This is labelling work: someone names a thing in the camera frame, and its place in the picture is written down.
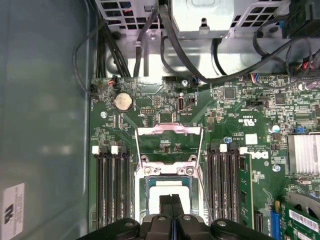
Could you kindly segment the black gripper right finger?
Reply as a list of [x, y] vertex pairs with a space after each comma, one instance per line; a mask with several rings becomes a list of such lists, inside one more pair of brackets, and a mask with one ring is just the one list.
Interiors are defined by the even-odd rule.
[[203, 219], [185, 214], [180, 196], [172, 196], [172, 213], [175, 216], [176, 229], [181, 240], [269, 240], [270, 237], [234, 221], [219, 218], [211, 225]]

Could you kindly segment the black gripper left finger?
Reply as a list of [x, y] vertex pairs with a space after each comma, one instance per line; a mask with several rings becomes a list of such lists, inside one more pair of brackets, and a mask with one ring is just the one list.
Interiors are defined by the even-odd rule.
[[97, 240], [170, 240], [173, 224], [173, 196], [159, 197], [160, 213], [148, 215], [142, 224], [123, 218], [96, 231]]

